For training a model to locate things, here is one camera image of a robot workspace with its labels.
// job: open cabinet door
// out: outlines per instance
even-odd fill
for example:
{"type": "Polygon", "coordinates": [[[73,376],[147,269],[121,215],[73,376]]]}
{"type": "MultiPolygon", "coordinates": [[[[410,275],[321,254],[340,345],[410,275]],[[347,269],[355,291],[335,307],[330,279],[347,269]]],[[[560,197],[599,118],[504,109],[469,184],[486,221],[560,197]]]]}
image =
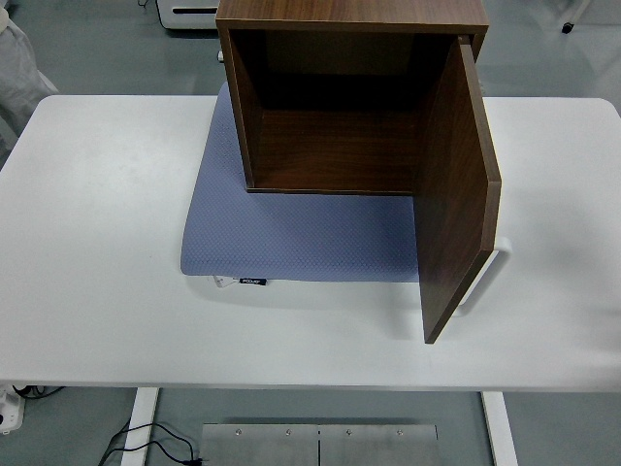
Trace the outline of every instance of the open cabinet door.
{"type": "Polygon", "coordinates": [[[434,343],[494,249],[501,176],[467,36],[452,44],[414,181],[425,342],[434,343]]]}

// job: floor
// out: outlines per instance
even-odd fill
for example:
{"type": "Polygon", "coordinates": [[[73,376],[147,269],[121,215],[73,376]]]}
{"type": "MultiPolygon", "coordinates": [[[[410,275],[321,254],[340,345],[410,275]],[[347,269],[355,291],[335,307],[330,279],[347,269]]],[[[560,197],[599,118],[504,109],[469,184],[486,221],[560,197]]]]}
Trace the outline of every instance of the floor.
{"type": "MultiPolygon", "coordinates": [[[[599,97],[621,112],[621,2],[594,0],[573,32],[562,34],[578,3],[484,0],[491,22],[477,62],[484,94],[599,97]]],[[[165,30],[154,0],[145,8],[133,0],[14,0],[12,5],[12,19],[29,36],[39,68],[63,93],[215,94],[225,81],[216,59],[217,36],[165,30]]],[[[2,122],[0,131],[15,140],[2,122]]],[[[0,465],[95,464],[131,414],[134,392],[68,388],[27,402],[24,425],[0,438],[0,465]]],[[[459,419],[463,429],[451,427],[444,466],[491,464],[472,394],[284,396],[283,402],[274,392],[163,390],[157,418],[180,425],[195,445],[200,422],[227,417],[308,418],[335,410],[340,417],[397,416],[447,426],[459,419]],[[456,417],[442,406],[455,407],[456,417]]],[[[509,393],[506,400],[521,466],[621,464],[621,395],[509,393]]],[[[107,464],[118,464],[118,458],[107,464]]],[[[152,451],[148,464],[172,463],[152,451]]]]}

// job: seat cushion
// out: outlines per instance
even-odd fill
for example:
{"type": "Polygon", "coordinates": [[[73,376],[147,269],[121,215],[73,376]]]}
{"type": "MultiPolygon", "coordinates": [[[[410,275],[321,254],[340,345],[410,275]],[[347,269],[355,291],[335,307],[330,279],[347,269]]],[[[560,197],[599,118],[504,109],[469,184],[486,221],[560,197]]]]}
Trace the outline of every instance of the seat cushion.
{"type": "Polygon", "coordinates": [[[217,97],[181,270],[313,282],[417,282],[409,196],[248,193],[228,85],[217,97]]]}

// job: white table leg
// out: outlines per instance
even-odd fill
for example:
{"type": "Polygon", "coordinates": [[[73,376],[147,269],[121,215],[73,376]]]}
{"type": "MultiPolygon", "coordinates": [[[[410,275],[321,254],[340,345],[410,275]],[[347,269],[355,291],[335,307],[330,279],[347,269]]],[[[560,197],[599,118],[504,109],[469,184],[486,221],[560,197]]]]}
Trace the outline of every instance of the white table leg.
{"type": "Polygon", "coordinates": [[[496,466],[517,466],[515,445],[508,423],[507,406],[501,391],[482,391],[487,432],[496,466]]]}
{"type": "MultiPolygon", "coordinates": [[[[157,405],[157,394],[159,388],[138,388],[136,392],[136,401],[134,401],[134,409],[132,418],[129,422],[129,428],[138,427],[139,425],[149,424],[153,422],[155,415],[155,406],[157,405]]],[[[134,430],[127,434],[125,439],[125,447],[134,449],[148,442],[151,435],[151,427],[134,430]]],[[[121,459],[121,466],[144,466],[147,457],[147,449],[138,449],[136,451],[124,451],[121,459]]]]}

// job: table top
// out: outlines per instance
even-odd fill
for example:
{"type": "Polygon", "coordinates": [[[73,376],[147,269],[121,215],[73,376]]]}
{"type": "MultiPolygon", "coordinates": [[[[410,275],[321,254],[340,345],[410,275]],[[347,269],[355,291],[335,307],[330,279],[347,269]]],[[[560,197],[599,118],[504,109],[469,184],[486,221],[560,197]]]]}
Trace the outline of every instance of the table top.
{"type": "Polygon", "coordinates": [[[412,283],[180,271],[214,97],[53,96],[0,172],[0,381],[621,390],[621,118],[486,98],[513,256],[423,342],[412,283]]]}

